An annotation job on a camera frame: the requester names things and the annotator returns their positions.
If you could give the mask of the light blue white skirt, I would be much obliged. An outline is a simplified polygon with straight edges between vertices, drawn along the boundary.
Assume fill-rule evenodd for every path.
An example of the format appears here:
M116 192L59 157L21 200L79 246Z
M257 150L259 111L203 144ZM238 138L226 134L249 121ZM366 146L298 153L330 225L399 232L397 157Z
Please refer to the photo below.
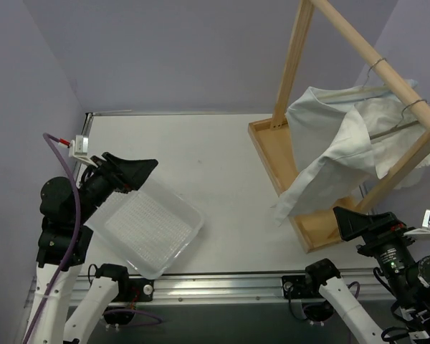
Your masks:
M369 134L355 109L360 97L317 99L331 94L309 87L287 109L298 175L275 206L277 224L289 216L329 210L376 175Z

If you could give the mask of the white pleated skirt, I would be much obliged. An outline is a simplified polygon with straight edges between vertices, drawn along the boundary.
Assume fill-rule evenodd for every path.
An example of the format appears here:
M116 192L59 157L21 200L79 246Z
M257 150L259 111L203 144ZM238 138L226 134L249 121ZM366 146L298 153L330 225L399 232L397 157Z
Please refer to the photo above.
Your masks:
M361 96L355 109L370 136L376 175L381 179L425 133L425 128L388 88L357 85L355 90Z

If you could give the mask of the grey hanger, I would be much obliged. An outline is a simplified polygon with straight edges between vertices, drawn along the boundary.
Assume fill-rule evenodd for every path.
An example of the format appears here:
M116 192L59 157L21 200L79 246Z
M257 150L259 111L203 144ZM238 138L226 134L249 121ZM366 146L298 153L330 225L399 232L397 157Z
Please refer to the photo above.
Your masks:
M401 119L392 128L389 128L388 130L385 130L385 131L376 133L374 135L371 135L370 136L370 140L376 140L376 139L379 139L379 138L381 138L383 136L387 136L387 135L390 135L392 133L395 133L397 131L400 131L400 130L403 130L403 129L406 129L406 128L410 128L411 126L418 125L419 124L418 120L413 120L411 122L406 123L405 122L405 112L407 110L410 110L413 106L415 106L416 104L419 104L421 102L423 102L423 103L425 103L427 105L429 104L429 101L426 100L426 99L423 99L423 98L419 99L419 100L415 100L414 102L408 104L401 111Z

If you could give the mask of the cream wooden hanger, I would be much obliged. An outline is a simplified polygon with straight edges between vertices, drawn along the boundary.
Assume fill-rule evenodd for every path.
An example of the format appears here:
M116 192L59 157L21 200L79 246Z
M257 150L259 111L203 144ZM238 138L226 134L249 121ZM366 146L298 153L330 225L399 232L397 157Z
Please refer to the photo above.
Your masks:
M317 99L318 100L330 100L330 99L334 99L334 98L338 98L338 97L345 97L345 96L350 96L350 95L358 95L364 92L378 92L378 91L384 91L388 89L388 86L383 85L383 86L376 86L376 87L367 87L367 83L370 79L370 73L372 70L374 70L374 68L380 63L380 62L386 62L387 59L385 57L380 58L378 61L376 61L373 65L371 65L368 68L368 71L366 73L366 78L365 78L365 82L356 90L351 90L351 91L342 91L342 92L337 92L331 95L322 95L322 96L318 96Z

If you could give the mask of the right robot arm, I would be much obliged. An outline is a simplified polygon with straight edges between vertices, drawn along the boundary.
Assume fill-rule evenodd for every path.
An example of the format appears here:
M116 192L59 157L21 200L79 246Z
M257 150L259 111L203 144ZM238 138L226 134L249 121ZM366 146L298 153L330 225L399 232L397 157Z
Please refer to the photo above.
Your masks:
M430 255L415 260L409 246L411 228L393 213L367 215L340 206L333 209L341 239L361 237L357 252L374 258L394 296L391 314L401 326L381 329L350 292L340 271L329 259L305 269L304 287L333 307L359 343L430 343Z

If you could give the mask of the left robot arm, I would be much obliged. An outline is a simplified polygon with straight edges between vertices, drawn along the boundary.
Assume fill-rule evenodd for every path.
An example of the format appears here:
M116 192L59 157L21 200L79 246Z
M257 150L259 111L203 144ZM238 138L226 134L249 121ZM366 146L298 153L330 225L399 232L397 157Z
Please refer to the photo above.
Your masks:
M58 176L43 185L37 285L24 343L86 343L110 302L130 294L127 268L102 264L78 308L67 314L93 235L87 220L111 194L139 190L157 166L156 159L125 160L105 152L91 158L79 183Z

